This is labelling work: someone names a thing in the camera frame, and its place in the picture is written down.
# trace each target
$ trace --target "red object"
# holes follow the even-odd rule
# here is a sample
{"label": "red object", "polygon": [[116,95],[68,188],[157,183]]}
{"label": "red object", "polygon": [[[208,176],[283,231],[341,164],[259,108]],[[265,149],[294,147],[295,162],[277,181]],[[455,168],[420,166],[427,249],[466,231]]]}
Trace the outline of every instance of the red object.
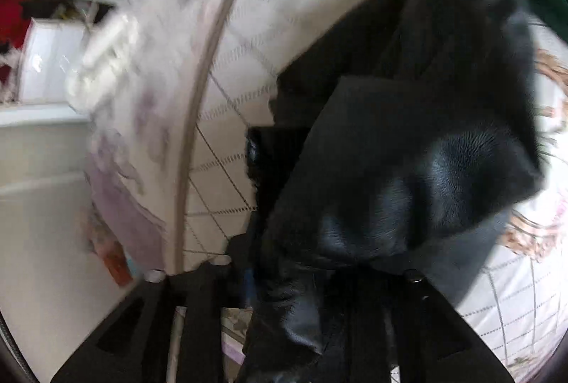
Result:
{"label": "red object", "polygon": [[[26,40],[26,33],[31,19],[22,19],[21,3],[27,0],[0,0],[0,44],[9,43],[10,47],[21,49]],[[6,83],[10,67],[0,67],[0,84]]]}
{"label": "red object", "polygon": [[112,249],[102,256],[102,260],[119,287],[126,287],[132,282],[132,275],[130,274],[124,250],[118,242],[115,242]]}

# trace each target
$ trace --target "shelf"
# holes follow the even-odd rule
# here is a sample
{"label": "shelf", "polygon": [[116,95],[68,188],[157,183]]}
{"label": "shelf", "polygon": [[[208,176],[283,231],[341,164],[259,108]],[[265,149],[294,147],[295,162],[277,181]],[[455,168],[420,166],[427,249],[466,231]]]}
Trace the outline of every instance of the shelf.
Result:
{"label": "shelf", "polygon": [[19,125],[87,123],[89,117],[75,112],[67,104],[0,107],[0,128]]}

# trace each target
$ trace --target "patterned bedding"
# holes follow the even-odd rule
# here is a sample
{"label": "patterned bedding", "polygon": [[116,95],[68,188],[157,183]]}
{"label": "patterned bedding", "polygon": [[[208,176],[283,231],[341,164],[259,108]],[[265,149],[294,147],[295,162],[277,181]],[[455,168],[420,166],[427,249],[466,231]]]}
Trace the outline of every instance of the patterned bedding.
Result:
{"label": "patterned bedding", "polygon": [[[244,230],[254,209],[247,126],[271,123],[277,74],[362,0],[234,0],[229,11],[232,1],[124,9],[141,43],[94,115],[88,173],[99,211],[145,268],[192,269]],[[536,19],[532,31],[546,186],[516,207],[458,309],[519,382],[568,328],[568,47]]]}

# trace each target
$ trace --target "tan pattern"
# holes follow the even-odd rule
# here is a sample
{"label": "tan pattern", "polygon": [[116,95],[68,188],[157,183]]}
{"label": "tan pattern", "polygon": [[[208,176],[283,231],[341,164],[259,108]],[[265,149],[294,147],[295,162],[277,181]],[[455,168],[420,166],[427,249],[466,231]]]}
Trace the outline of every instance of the tan pattern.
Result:
{"label": "tan pattern", "polygon": [[221,324],[231,336],[240,343],[245,343],[246,331],[251,322],[252,309],[223,308]]}
{"label": "tan pattern", "polygon": [[[537,107],[537,116],[550,119],[548,128],[541,131],[541,154],[543,162],[551,161],[561,166],[562,159],[558,156],[558,141],[555,135],[567,131],[568,125],[568,69],[562,65],[557,57],[548,51],[539,48],[536,51],[535,68],[537,77],[544,76],[553,82],[551,87],[543,79],[537,78],[537,91],[548,93],[546,98],[540,97],[541,102],[549,105]],[[527,255],[536,261],[542,261],[556,247],[563,236],[564,220],[568,201],[566,192],[558,190],[552,218],[547,216],[547,223],[535,222],[533,219],[515,210],[507,224],[501,244],[515,253]]]}

